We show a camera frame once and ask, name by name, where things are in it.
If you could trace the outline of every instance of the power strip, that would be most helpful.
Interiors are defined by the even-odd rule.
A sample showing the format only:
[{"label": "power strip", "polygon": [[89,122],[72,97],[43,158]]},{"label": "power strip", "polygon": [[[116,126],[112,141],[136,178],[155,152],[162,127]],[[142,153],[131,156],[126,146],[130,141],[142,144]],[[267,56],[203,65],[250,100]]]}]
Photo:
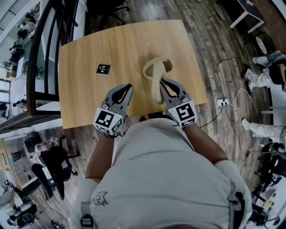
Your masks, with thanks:
[{"label": "power strip", "polygon": [[217,100],[217,103],[218,103],[218,106],[221,107],[221,106],[227,106],[228,105],[228,99],[225,98],[225,99],[218,99]]}]

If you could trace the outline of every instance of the white t-shirt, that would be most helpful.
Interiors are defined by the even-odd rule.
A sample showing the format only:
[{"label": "white t-shirt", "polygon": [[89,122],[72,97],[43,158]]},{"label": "white t-shirt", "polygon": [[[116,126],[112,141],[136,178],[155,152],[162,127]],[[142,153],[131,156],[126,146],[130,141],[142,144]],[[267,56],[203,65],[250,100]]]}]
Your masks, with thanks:
[{"label": "white t-shirt", "polygon": [[97,184],[80,184],[71,229],[80,227],[80,203],[90,202],[98,229],[161,229],[185,224],[228,229],[231,181],[245,200],[243,228],[251,216],[251,195],[231,161],[215,166],[195,153],[168,119],[138,123],[119,141],[113,166]]}]

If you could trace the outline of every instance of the beige fabric strap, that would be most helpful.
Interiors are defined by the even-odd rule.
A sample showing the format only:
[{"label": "beige fabric strap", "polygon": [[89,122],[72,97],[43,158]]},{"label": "beige fabric strap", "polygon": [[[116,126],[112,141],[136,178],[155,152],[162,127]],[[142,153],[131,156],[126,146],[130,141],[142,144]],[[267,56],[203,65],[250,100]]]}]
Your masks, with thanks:
[{"label": "beige fabric strap", "polygon": [[163,57],[152,59],[143,67],[143,76],[152,82],[152,97],[158,104],[163,104],[164,102],[160,93],[160,80],[161,78],[168,78],[172,70],[172,62]]}]

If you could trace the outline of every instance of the wooden floor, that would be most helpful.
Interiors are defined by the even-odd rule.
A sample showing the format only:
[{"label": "wooden floor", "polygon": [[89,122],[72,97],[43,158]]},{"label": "wooden floor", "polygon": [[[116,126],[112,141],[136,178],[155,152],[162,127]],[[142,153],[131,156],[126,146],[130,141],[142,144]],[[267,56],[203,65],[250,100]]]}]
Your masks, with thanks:
[{"label": "wooden floor", "polygon": [[[189,38],[195,48],[198,62],[202,71],[202,76],[206,86],[208,103],[197,106],[198,125],[203,125],[212,120],[220,112],[216,100],[222,98],[220,82],[216,72],[216,66],[222,59],[229,59],[233,56],[240,58],[244,64],[257,68],[251,62],[251,57],[256,51],[250,43],[244,44],[248,37],[241,35],[236,29],[231,30],[232,23],[225,10],[215,3],[215,0],[127,0],[127,5],[131,8],[118,13],[127,23],[140,21],[181,19],[189,34]],[[100,18],[94,20],[92,17],[86,18],[86,33],[96,32]],[[109,26],[117,26],[116,20],[110,19]],[[218,72],[222,82],[222,89],[225,98],[231,103],[235,103],[235,96],[240,88],[244,88],[244,81],[240,74],[244,67],[238,59],[223,61]],[[269,96],[266,88],[254,89],[252,99],[258,111],[269,107]],[[239,139],[234,133],[231,123],[227,118],[227,113],[240,138],[242,151],[239,150]],[[249,132],[245,132],[241,126],[242,118],[253,122],[258,122],[258,115],[255,107],[247,94],[242,91],[237,97],[234,107],[228,106],[221,115],[212,123],[205,126],[203,130],[207,132],[227,153],[229,158],[235,162],[241,175],[252,189],[258,179],[253,174],[258,166],[258,152],[252,152],[246,161],[245,154],[249,150],[259,150],[258,140],[251,137]],[[270,124],[270,117],[261,117],[261,122]],[[84,177],[85,169],[91,154],[96,146],[98,135],[93,126],[85,126],[73,129],[62,130],[61,128],[47,130],[41,136],[67,136],[67,147],[71,154],[79,149],[81,157],[72,159],[72,164],[78,171],[79,176],[72,176],[65,182],[65,200],[61,201],[55,191],[55,197],[45,201],[42,190],[34,192],[31,198],[34,199],[41,209],[45,209],[39,215],[39,223],[43,228],[50,228],[50,220],[60,221],[68,228],[68,218],[72,203],[75,199],[77,185]],[[62,216],[49,208],[56,209]]]}]

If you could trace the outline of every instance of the black office chair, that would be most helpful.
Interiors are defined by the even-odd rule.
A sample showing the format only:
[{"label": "black office chair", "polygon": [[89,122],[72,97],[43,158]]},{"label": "black office chair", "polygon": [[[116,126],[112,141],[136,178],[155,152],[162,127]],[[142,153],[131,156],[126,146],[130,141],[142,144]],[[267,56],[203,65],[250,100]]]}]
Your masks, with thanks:
[{"label": "black office chair", "polygon": [[[46,200],[53,197],[53,191],[57,188],[59,195],[62,200],[64,200],[64,184],[63,182],[68,181],[71,178],[71,174],[77,176],[78,173],[72,171],[72,165],[70,164],[70,158],[79,157],[80,153],[78,152],[76,155],[67,156],[67,153],[62,148],[62,139],[60,138],[59,146],[53,146],[49,151],[41,152],[40,160],[45,164],[47,169],[52,176],[51,179],[47,179],[44,172],[43,166],[40,164],[32,165],[32,172],[37,176],[39,182],[41,183]],[[67,167],[63,168],[62,163],[66,162]]]},{"label": "black office chair", "polygon": [[118,17],[115,12],[118,10],[126,9],[130,11],[130,8],[127,6],[118,7],[125,3],[125,0],[87,0],[86,6],[88,8],[88,13],[96,18],[99,15],[103,15],[103,19],[100,22],[98,29],[103,30],[103,25],[107,23],[109,16],[113,16],[121,22],[121,25],[125,25],[120,17]]}]

